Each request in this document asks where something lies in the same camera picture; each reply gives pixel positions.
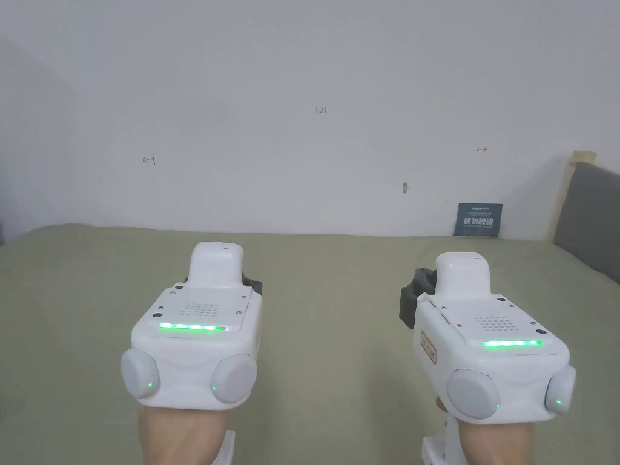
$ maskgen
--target label sticker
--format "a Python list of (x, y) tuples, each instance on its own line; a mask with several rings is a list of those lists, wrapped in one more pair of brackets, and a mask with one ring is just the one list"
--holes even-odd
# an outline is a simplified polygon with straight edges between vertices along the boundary
[(424, 331), (422, 331), (422, 334), (420, 335), (420, 344), (422, 345), (424, 351), (427, 353), (428, 357), (433, 361), (434, 364), (437, 365), (437, 349), (427, 337), (427, 335), (424, 334)]

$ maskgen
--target green led light bar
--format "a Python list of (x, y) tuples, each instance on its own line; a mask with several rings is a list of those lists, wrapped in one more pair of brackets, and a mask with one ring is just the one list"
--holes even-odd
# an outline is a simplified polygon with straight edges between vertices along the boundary
[(226, 326), (210, 326), (204, 324), (160, 323), (160, 329), (185, 329), (189, 331), (228, 331)]
[(517, 347), (524, 345), (543, 345), (541, 340), (489, 340), (483, 342), (484, 347)]

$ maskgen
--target gray headboard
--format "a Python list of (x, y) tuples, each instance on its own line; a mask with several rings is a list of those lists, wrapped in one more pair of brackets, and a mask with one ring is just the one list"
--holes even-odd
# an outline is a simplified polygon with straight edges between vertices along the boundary
[(577, 163), (553, 242), (620, 283), (620, 175)]

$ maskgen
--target bed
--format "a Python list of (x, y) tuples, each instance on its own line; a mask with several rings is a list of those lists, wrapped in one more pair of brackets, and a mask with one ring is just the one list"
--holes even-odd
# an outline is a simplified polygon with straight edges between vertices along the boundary
[[(259, 378), (229, 424), (236, 465), (421, 463), (422, 437), (445, 418), (398, 318), (399, 295), (416, 267), (433, 267), (444, 251), (481, 253), (493, 291), (571, 349), (572, 408), (537, 428), (536, 463), (617, 464), (620, 262), (602, 257), (597, 271), (583, 241), (566, 237), (582, 198), (573, 197), (569, 189), (560, 245), (80, 224), (28, 232), (0, 247), (0, 463), (140, 463), (136, 402), (119, 373), (130, 330), (187, 276), (196, 243), (231, 241), (245, 250), (246, 275), (264, 282)], [(620, 250), (617, 238), (611, 247)]]

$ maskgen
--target hand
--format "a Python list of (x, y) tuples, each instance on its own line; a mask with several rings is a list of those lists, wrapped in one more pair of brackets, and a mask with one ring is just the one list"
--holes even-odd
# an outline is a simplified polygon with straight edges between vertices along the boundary
[(211, 465), (226, 434), (227, 410), (143, 407), (138, 428), (146, 465)]
[[(446, 407), (437, 398), (437, 407)], [(472, 425), (458, 420), (461, 447), (469, 465), (531, 465), (534, 423)]]

